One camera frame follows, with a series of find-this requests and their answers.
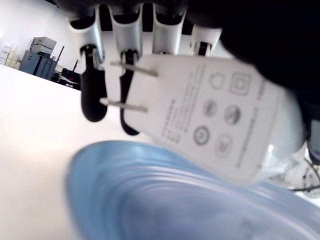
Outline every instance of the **blue bowl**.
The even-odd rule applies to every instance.
[[[158,146],[80,150],[67,201],[86,240],[319,240],[320,209],[270,183],[236,186]]]

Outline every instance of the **white tabletop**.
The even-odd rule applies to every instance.
[[[71,156],[105,140],[127,136],[119,110],[90,123],[80,92],[0,65],[0,240],[80,239],[64,195]]]

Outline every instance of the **storage box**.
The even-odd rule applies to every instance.
[[[55,48],[56,44],[57,42],[55,40],[52,40],[51,38],[48,38],[46,36],[35,37],[32,42],[32,45],[42,45],[51,50]]]
[[[33,52],[33,53],[46,53],[46,54],[52,54],[53,50],[48,48],[48,47],[45,47],[45,46],[42,46],[42,45],[33,45],[31,46],[31,49],[30,49],[30,52]]]
[[[11,47],[6,45],[6,46],[3,47],[2,51],[5,52],[5,53],[10,53]]]
[[[13,59],[14,56],[15,56],[15,52],[14,52],[14,51],[11,51],[11,52],[9,53],[8,59]]]
[[[10,67],[10,65],[11,65],[11,60],[10,60],[10,59],[7,59],[6,62],[5,62],[5,65],[6,65],[7,67]]]
[[[0,58],[3,58],[3,59],[5,59],[5,60],[7,60],[8,56],[9,56],[9,53],[7,53],[7,52],[5,52],[5,51],[2,51],[2,52],[0,53]]]
[[[0,57],[0,65],[6,65],[6,59]]]

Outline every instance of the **black fingertip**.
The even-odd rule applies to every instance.
[[[81,76],[81,107],[86,119],[96,123],[107,114],[108,107],[100,103],[107,97],[105,71],[87,68]]]

